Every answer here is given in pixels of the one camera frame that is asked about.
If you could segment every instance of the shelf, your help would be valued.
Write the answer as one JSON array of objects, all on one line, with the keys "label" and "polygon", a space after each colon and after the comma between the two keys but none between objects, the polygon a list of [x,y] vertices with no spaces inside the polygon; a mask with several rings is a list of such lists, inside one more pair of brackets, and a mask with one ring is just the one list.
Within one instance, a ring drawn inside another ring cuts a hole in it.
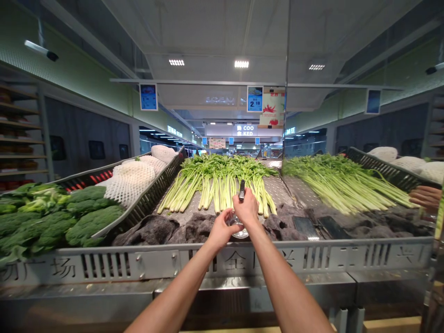
[{"label": "shelf", "polygon": [[38,158],[46,158],[46,156],[45,155],[0,155],[0,159],[19,159],[19,158],[34,160]]},{"label": "shelf", "polygon": [[13,142],[13,143],[21,143],[21,144],[45,144],[45,142],[37,141],[37,140],[8,139],[8,138],[0,138],[0,143],[1,142]]},{"label": "shelf", "polygon": [[0,176],[13,176],[18,174],[28,174],[28,173],[48,173],[48,170],[15,171],[10,173],[0,173]]},{"label": "shelf", "polygon": [[21,90],[12,88],[10,86],[0,85],[0,90],[7,90],[11,95],[12,100],[27,100],[27,99],[37,99],[36,94],[23,92]]},{"label": "shelf", "polygon": [[2,103],[2,102],[0,102],[0,110],[5,111],[5,112],[14,113],[14,114],[19,114],[19,115],[38,115],[38,114],[40,114],[36,110],[31,110],[31,109],[27,109],[24,107],[20,107],[20,106],[8,104],[8,103]]},{"label": "shelf", "polygon": [[9,127],[14,127],[22,130],[41,130],[42,128],[33,124],[10,122],[8,120],[0,120],[0,125],[7,125]]}]

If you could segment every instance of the human hand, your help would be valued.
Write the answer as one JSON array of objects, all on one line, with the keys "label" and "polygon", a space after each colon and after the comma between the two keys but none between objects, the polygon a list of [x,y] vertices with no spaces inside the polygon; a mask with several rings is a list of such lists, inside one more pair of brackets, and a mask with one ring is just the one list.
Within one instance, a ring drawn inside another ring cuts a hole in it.
[{"label": "human hand", "polygon": [[256,224],[260,225],[258,212],[259,212],[259,201],[256,200],[251,189],[245,188],[244,201],[239,200],[239,196],[236,194],[233,196],[233,206],[236,212],[236,216],[248,229]]},{"label": "human hand", "polygon": [[207,243],[214,246],[217,251],[222,249],[228,243],[232,234],[244,229],[244,226],[240,224],[234,224],[232,226],[227,225],[227,221],[232,218],[233,208],[227,208],[220,213],[214,221]]},{"label": "human hand", "polygon": [[417,186],[408,195],[411,203],[418,204],[426,208],[428,213],[433,214],[438,211],[443,191],[429,186]]}]

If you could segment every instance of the price tag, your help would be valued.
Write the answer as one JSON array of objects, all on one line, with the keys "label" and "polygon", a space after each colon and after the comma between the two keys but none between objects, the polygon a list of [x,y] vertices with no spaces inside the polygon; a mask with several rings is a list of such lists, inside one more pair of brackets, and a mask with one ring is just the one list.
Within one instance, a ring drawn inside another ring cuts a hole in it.
[{"label": "price tag", "polygon": [[157,84],[139,84],[140,109],[143,111],[157,111]]},{"label": "price tag", "polygon": [[247,112],[262,113],[263,86],[247,86],[248,105]]}]

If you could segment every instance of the chili pepper sign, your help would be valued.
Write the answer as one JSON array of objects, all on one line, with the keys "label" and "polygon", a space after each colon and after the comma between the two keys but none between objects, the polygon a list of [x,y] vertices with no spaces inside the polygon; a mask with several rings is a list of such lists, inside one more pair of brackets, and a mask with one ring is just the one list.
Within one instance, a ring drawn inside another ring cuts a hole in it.
[{"label": "chili pepper sign", "polygon": [[258,128],[284,128],[284,89],[265,89]]}]

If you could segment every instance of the recessed light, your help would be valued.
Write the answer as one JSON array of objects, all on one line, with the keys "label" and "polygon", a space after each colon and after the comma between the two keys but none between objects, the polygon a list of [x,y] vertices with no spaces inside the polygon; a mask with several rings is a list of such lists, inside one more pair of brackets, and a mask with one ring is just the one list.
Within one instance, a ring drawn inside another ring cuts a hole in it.
[{"label": "recessed light", "polygon": [[171,66],[185,66],[185,63],[182,59],[170,59]]},{"label": "recessed light", "polygon": [[308,69],[309,70],[323,70],[324,67],[325,67],[325,65],[312,64]]},{"label": "recessed light", "polygon": [[234,62],[234,68],[248,68],[249,64],[250,64],[250,62],[248,62],[248,61],[236,60]]}]

